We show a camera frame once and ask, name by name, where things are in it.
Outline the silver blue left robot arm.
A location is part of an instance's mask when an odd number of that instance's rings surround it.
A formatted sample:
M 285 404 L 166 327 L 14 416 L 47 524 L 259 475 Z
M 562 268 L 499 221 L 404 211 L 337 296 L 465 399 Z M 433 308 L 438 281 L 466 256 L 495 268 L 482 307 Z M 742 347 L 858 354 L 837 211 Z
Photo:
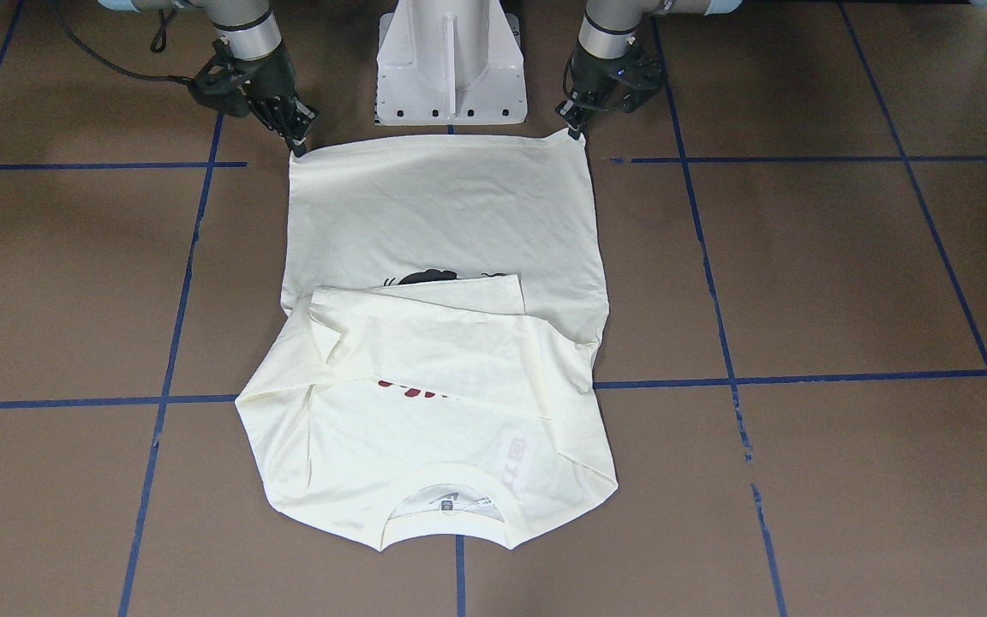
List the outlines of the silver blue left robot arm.
M 646 15 L 724 15 L 740 1 L 588 1 L 578 39 L 561 75 L 564 101 L 556 113 L 579 140 L 593 117 L 632 113 L 668 78 L 662 61 L 638 40 Z

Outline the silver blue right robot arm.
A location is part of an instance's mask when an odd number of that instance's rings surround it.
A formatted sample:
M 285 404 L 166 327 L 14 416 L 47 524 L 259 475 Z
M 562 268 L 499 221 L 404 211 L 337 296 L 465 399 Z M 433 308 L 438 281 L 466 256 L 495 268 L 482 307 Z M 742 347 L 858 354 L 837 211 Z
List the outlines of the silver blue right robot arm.
M 296 73 L 267 1 L 103 1 L 115 11 L 200 10 L 217 38 L 214 55 L 191 78 L 176 78 L 199 105 L 231 117 L 257 117 L 294 156 L 307 152 L 318 111 L 296 90 Z

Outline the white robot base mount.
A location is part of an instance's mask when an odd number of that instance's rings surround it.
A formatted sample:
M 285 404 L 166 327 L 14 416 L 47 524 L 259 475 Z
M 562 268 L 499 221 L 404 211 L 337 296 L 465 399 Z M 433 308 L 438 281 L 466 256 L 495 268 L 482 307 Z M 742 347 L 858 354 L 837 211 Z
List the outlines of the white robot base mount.
M 499 1 L 399 1 L 379 19 L 384 126 L 511 125 L 528 116 L 518 19 Z

